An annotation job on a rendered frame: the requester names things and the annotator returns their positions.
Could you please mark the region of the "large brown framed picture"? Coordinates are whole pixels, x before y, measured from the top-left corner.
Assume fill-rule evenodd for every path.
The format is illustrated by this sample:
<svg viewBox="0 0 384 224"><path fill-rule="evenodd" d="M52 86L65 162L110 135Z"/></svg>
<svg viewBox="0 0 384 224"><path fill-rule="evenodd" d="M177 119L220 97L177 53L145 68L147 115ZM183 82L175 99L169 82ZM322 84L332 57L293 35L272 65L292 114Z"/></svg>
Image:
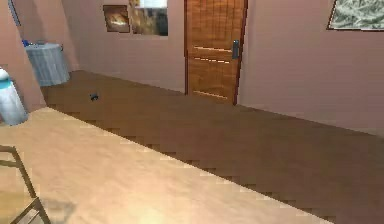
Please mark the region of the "large brown framed picture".
<svg viewBox="0 0 384 224"><path fill-rule="evenodd" d="M168 0L128 0L133 34L168 35Z"/></svg>

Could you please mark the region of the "small brown framed picture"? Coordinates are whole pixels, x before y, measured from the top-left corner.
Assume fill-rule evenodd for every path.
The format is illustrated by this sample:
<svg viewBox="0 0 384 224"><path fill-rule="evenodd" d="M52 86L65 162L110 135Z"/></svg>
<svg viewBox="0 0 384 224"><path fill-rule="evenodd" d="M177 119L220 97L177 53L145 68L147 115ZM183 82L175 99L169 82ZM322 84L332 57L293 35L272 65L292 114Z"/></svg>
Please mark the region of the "small brown framed picture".
<svg viewBox="0 0 384 224"><path fill-rule="evenodd" d="M126 5L104 5L103 12L108 32L130 32L128 11Z"/></svg>

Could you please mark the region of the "green leafy framed picture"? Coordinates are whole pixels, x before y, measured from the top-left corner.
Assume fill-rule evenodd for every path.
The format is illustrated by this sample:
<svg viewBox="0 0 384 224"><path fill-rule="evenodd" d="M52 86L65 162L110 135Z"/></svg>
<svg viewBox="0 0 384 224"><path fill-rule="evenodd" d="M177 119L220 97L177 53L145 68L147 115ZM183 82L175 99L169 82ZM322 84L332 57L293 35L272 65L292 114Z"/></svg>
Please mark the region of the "green leafy framed picture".
<svg viewBox="0 0 384 224"><path fill-rule="evenodd" d="M384 0L334 0L327 28L384 31Z"/></svg>

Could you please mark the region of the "pale blue white bin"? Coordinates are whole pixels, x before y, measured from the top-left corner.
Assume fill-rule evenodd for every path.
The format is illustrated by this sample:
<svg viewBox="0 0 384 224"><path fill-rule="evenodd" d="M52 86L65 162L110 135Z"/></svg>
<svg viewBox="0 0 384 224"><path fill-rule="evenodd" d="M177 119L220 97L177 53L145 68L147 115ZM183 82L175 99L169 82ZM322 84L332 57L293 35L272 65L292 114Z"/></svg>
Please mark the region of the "pale blue white bin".
<svg viewBox="0 0 384 224"><path fill-rule="evenodd" d="M9 73L0 67L0 117L10 126L28 119L28 114Z"/></svg>

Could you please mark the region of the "brown wooden chair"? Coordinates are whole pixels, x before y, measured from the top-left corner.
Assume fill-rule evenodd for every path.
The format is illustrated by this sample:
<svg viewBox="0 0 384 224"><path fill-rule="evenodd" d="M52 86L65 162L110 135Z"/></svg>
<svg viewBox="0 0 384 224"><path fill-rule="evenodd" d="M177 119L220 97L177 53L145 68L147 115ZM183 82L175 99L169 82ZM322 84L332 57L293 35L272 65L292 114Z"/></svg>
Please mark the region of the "brown wooden chair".
<svg viewBox="0 0 384 224"><path fill-rule="evenodd" d="M44 224L52 224L42 202L37 195L24 163L15 146L0 146L0 153L11 154L13 160L0 159L0 166L17 169L23 179L27 193L0 190L0 224L19 224L27 214L35 213L26 224L31 224L39 216Z"/></svg>

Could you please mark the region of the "grey cloth covered round table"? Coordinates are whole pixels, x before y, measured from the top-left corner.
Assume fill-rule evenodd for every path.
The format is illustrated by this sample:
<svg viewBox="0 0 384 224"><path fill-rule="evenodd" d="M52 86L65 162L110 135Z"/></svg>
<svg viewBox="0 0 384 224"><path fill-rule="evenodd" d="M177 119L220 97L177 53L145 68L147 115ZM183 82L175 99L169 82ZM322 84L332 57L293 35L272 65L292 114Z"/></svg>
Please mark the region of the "grey cloth covered round table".
<svg viewBox="0 0 384 224"><path fill-rule="evenodd" d="M63 84L70 79L60 44L35 44L25 50L41 87Z"/></svg>

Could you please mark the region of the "brown wooden room door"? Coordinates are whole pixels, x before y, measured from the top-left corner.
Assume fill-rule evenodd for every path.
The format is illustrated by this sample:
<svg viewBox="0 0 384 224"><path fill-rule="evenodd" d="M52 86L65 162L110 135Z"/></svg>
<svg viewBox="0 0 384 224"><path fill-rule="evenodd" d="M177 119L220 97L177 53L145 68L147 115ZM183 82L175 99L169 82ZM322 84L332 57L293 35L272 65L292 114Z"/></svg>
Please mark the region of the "brown wooden room door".
<svg viewBox="0 0 384 224"><path fill-rule="evenodd" d="M185 93L235 105L248 0L184 0ZM239 58L232 45L239 40Z"/></svg>

